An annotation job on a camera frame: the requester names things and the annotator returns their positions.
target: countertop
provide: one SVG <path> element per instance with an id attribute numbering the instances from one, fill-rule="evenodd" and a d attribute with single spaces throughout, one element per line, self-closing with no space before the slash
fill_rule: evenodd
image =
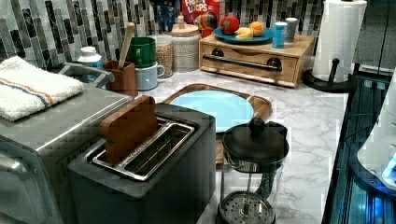
<path id="1" fill-rule="evenodd" d="M 140 91 L 139 96 L 149 95 L 160 103 L 194 83 L 254 94 L 271 102 L 272 114 L 268 120 L 288 128 L 290 144 L 277 194 L 276 223 L 320 223 L 332 178 L 347 94 L 316 91 L 303 82 L 296 89 L 290 89 L 196 70 L 159 79 L 157 88 Z M 220 175 L 221 170 L 217 170 L 215 193 L 197 223 L 215 223 Z"/>

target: blue plate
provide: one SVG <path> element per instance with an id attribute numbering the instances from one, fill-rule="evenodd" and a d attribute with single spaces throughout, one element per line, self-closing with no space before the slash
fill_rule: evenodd
<path id="1" fill-rule="evenodd" d="M 213 32 L 215 36 L 227 42 L 229 44 L 238 44 L 238 45 L 259 45 L 259 44 L 270 44 L 272 43 L 272 39 L 274 38 L 274 31 L 265 28 L 264 32 L 261 36 L 253 37 L 251 40 L 240 40 L 235 37 L 235 35 L 224 35 L 220 28 L 216 28 Z"/>
<path id="2" fill-rule="evenodd" d="M 216 133 L 248 123 L 253 118 L 253 106 L 247 100 L 225 91 L 193 91 L 178 96 L 170 104 L 215 117 Z"/>

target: red apple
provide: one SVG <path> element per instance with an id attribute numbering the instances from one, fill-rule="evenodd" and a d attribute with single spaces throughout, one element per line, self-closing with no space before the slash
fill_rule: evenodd
<path id="1" fill-rule="evenodd" d="M 224 17 L 220 22 L 220 30 L 224 35 L 233 35 L 239 29 L 239 20 L 236 17 Z"/>

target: blue cup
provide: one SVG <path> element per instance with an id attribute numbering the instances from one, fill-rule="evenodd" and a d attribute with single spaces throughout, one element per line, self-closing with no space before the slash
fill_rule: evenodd
<path id="1" fill-rule="evenodd" d="M 273 39 L 273 48 L 275 49 L 283 49 L 285 48 L 285 27 L 288 24 L 283 21 L 277 21 L 275 23 L 275 35 Z"/>

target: cereal box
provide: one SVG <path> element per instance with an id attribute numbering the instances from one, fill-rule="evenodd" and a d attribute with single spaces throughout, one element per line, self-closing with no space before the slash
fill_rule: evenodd
<path id="1" fill-rule="evenodd" d="M 198 26 L 202 37 L 219 27 L 223 0 L 181 0 L 184 21 Z"/>

